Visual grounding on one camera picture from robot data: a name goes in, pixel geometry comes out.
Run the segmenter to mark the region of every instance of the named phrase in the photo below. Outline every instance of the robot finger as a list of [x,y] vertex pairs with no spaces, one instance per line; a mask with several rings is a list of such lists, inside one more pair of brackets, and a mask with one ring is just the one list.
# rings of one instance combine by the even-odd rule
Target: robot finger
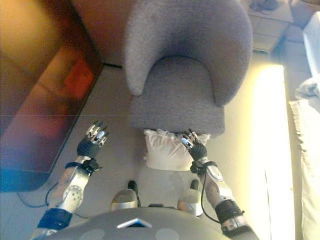
[[191,128],[189,128],[189,132],[192,134],[193,138],[195,139],[195,142],[199,143],[200,138],[198,137],[198,135]]
[[194,147],[194,144],[185,137],[181,138],[181,143],[188,149],[188,151],[191,151],[192,148]]
[[98,123],[98,120],[92,123],[92,125],[88,128],[88,130],[85,132],[85,135],[90,138],[92,136],[92,133],[94,132],[94,128],[96,127]]

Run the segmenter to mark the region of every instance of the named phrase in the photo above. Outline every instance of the cable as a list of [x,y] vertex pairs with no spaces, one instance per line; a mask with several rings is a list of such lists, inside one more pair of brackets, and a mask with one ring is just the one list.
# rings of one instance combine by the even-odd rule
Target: cable
[[[57,182],[56,184],[54,184],[49,190],[48,192],[46,193],[45,195],[45,204],[42,204],[42,205],[31,205],[29,203],[27,203],[25,200],[23,200],[23,198],[21,197],[21,195],[19,194],[19,192],[17,192],[17,196],[19,197],[19,199],[21,200],[21,202],[28,208],[32,208],[32,209],[38,209],[38,208],[43,208],[43,207],[47,207],[49,206],[49,203],[48,203],[48,197],[49,197],[49,194],[50,192],[55,188],[55,186],[58,185],[59,182]],[[86,216],[81,216],[80,214],[74,212],[73,213],[74,215],[77,215],[79,218],[82,218],[82,219],[88,219],[88,217]]]
[[47,204],[42,204],[42,205],[31,205],[29,203],[27,203],[25,200],[23,200],[23,198],[21,197],[19,192],[16,192],[18,198],[21,200],[21,202],[28,208],[32,208],[32,209],[38,209],[38,208],[43,208],[46,207]]
[[45,204],[46,204],[47,206],[49,206],[49,203],[48,203],[48,196],[49,196],[50,192],[52,191],[52,189],[54,189],[54,188],[55,188],[55,186],[57,186],[57,185],[58,185],[58,183],[59,183],[59,182],[57,182],[55,185],[53,185],[53,186],[48,190],[48,192],[47,192],[47,193],[46,193],[46,195],[45,195]]
[[116,69],[122,69],[122,66],[120,65],[115,65],[115,64],[111,64],[111,63],[103,63],[103,66],[108,66],[108,67],[112,67],[112,68],[116,68]]
[[73,214],[74,214],[74,215],[77,215],[79,218],[88,219],[87,216],[81,216],[80,214],[78,214],[78,213],[76,213],[76,212],[74,212]]
[[[266,194],[268,198],[268,208],[269,208],[269,223],[271,226],[271,213],[270,213],[270,196],[269,196],[269,188],[268,188],[268,178],[267,178],[267,171],[264,170],[264,176],[265,176],[265,183],[266,183]],[[270,230],[270,240],[272,240],[272,231]]]
[[207,169],[205,170],[205,173],[204,173],[204,181],[203,181],[203,186],[202,186],[202,191],[201,191],[201,208],[202,208],[202,211],[203,211],[204,215],[206,215],[207,218],[209,218],[210,220],[220,224],[220,222],[218,220],[215,220],[214,218],[210,217],[206,213],[205,208],[204,208],[204,192],[205,192],[205,186],[206,186],[206,179],[207,179]]

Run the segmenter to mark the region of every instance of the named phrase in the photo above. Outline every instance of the bed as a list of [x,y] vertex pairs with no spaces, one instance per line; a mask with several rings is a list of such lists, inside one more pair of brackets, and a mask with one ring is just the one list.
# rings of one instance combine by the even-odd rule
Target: bed
[[302,237],[320,236],[320,11],[303,29],[305,52],[312,77],[295,90],[290,101],[300,140]]

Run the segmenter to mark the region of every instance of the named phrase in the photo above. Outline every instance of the black cable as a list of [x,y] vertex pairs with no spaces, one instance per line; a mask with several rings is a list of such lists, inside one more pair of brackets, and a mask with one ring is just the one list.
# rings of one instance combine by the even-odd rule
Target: black cable
[[204,181],[203,181],[203,186],[202,186],[202,191],[201,191],[201,208],[202,208],[202,211],[203,211],[204,215],[206,215],[207,218],[209,218],[210,220],[220,224],[220,222],[218,220],[215,220],[214,218],[210,217],[206,213],[205,208],[204,208],[204,192],[205,192],[205,186],[206,186],[206,179],[207,179],[207,170],[204,173]]
[[112,67],[112,68],[116,68],[116,69],[122,69],[122,66],[120,65],[115,65],[115,64],[111,64],[111,63],[103,63],[103,66],[107,66],[107,67]]
[[32,209],[38,209],[38,208],[43,208],[46,207],[47,204],[42,204],[42,205],[31,205],[29,203],[27,203],[25,200],[23,200],[23,198],[21,197],[19,192],[16,192],[18,198],[21,200],[21,202],[28,208],[32,208]]
[[80,214],[78,214],[78,213],[73,213],[73,214],[75,214],[75,215],[77,215],[79,218],[82,218],[82,219],[88,219],[88,217],[86,217],[86,216],[81,216]]
[[[48,197],[49,197],[49,194],[50,192],[55,188],[55,186],[58,185],[59,182],[57,182],[56,184],[54,184],[49,190],[48,192],[46,193],[45,195],[45,204],[42,204],[42,205],[31,205],[29,203],[27,203],[25,200],[23,200],[23,198],[21,197],[21,195],[19,194],[19,192],[17,192],[17,196],[19,197],[19,199],[21,200],[21,202],[28,208],[32,208],[32,209],[38,209],[38,208],[43,208],[43,207],[47,207],[49,206],[49,203],[48,203]],[[80,214],[74,212],[73,214],[77,215],[79,218],[82,218],[82,219],[88,219],[88,217],[86,216],[81,216]]]
[[46,204],[47,206],[49,206],[49,203],[48,203],[48,196],[49,196],[50,192],[52,191],[52,189],[54,189],[54,188],[55,188],[55,186],[57,186],[57,185],[58,185],[58,183],[59,183],[59,182],[57,182],[55,185],[53,185],[53,186],[48,190],[48,192],[47,192],[47,193],[46,193],[46,195],[45,195],[45,204]]

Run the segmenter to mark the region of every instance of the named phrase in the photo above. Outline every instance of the robotic hand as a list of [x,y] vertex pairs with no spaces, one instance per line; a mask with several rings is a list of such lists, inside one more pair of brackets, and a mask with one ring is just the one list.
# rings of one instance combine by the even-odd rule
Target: robotic hand
[[30,240],[41,240],[69,226],[72,214],[81,205],[85,186],[93,172],[102,167],[96,162],[96,155],[107,140],[106,128],[101,129],[102,122],[94,122],[86,131],[77,146],[75,161],[65,166],[59,179],[57,189],[52,193],[49,206],[41,218]]
[[218,165],[214,161],[208,160],[207,149],[197,134],[189,129],[189,132],[184,133],[181,142],[193,158],[190,170],[200,177],[206,198],[214,208],[219,221],[212,219],[203,211],[206,216],[220,223],[222,233],[233,240],[258,240],[243,216],[244,211],[241,211],[236,204],[232,191],[225,183]]

